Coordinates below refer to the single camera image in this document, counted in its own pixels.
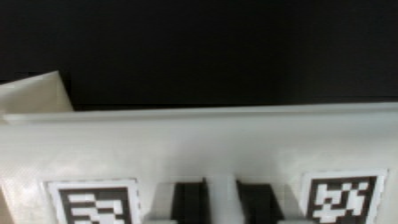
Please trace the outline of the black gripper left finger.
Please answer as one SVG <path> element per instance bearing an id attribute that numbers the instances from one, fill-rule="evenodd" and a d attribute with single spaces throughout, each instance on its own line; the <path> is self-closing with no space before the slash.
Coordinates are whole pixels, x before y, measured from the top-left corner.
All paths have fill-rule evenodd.
<path id="1" fill-rule="evenodd" d="M 210 195 L 206 180 L 176 183 L 170 219 L 178 224 L 210 224 Z"/>

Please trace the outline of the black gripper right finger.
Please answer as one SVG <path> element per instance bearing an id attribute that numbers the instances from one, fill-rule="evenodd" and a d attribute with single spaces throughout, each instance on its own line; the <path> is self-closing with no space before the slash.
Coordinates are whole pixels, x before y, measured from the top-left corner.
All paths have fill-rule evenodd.
<path id="1" fill-rule="evenodd" d="M 277 224 L 284 214 L 268 184 L 236 182 L 245 224 Z"/>

